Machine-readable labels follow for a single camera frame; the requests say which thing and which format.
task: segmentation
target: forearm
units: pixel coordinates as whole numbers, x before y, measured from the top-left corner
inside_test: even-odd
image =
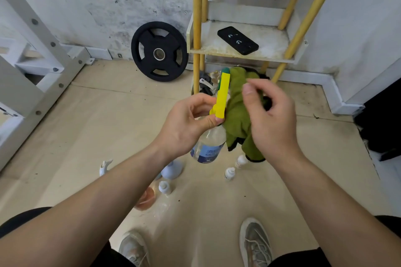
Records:
[[[332,266],[401,265],[401,239],[308,159],[274,166]]]
[[[89,266],[168,159],[154,145],[126,159],[0,239],[0,265]]]

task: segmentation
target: fingernail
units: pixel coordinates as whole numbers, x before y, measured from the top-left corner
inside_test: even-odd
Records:
[[[245,95],[253,93],[254,91],[255,91],[255,88],[250,83],[245,83],[242,86],[242,93]]]
[[[216,118],[216,123],[217,124],[222,123],[224,121],[224,118],[219,118],[217,116],[214,116],[214,117]]]

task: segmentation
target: black weight plate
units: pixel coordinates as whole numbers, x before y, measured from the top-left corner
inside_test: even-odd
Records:
[[[168,32],[168,35],[159,36],[152,33],[152,29],[162,29]],[[145,57],[141,59],[139,55],[139,43],[143,45]],[[164,58],[154,56],[156,49],[164,52]],[[181,64],[177,63],[177,50],[181,49],[183,59]],[[182,34],[172,25],[152,21],[145,23],[136,30],[131,41],[131,52],[133,61],[138,69],[147,77],[158,82],[170,82],[180,76],[188,63],[187,43]],[[155,73],[154,70],[164,70],[168,75]]]

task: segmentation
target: sneaker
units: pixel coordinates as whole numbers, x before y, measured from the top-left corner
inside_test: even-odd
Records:
[[[267,267],[273,261],[268,235],[253,217],[247,218],[241,225],[239,249],[245,267]]]
[[[128,231],[123,235],[118,252],[136,267],[150,267],[148,248],[136,230]]]

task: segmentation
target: white shelf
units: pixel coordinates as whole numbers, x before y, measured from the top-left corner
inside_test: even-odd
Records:
[[[277,25],[283,11],[282,9],[259,6],[209,2],[208,18],[213,20],[202,23],[201,49],[195,50],[193,48],[193,18],[191,18],[187,30],[188,52],[262,61],[297,63],[308,43],[304,40],[295,57],[284,59],[284,53],[290,43],[290,39],[293,38],[298,29],[300,20],[296,14],[293,14],[288,27],[280,31]],[[245,36],[252,39],[259,45],[259,49],[248,55],[238,53],[217,35],[218,30],[228,26],[233,26]]]

